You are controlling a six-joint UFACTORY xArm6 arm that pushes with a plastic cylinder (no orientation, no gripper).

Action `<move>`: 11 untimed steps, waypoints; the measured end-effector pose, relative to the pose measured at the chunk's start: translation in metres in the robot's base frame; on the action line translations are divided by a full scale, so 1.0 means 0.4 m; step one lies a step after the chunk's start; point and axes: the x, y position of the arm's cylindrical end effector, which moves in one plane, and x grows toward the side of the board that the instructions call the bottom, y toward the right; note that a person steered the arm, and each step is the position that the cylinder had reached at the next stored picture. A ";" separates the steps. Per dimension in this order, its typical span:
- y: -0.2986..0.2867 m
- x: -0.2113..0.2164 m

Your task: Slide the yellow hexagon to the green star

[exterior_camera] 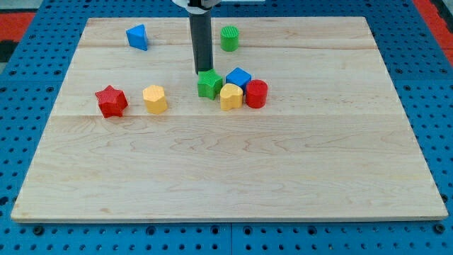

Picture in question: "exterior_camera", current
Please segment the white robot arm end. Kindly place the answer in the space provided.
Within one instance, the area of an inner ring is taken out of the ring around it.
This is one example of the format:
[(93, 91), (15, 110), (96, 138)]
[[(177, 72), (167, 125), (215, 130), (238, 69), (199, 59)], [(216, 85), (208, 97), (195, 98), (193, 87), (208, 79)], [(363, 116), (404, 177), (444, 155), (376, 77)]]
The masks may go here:
[(201, 15), (211, 10), (219, 4), (221, 0), (172, 0), (172, 2), (184, 8), (188, 13)]

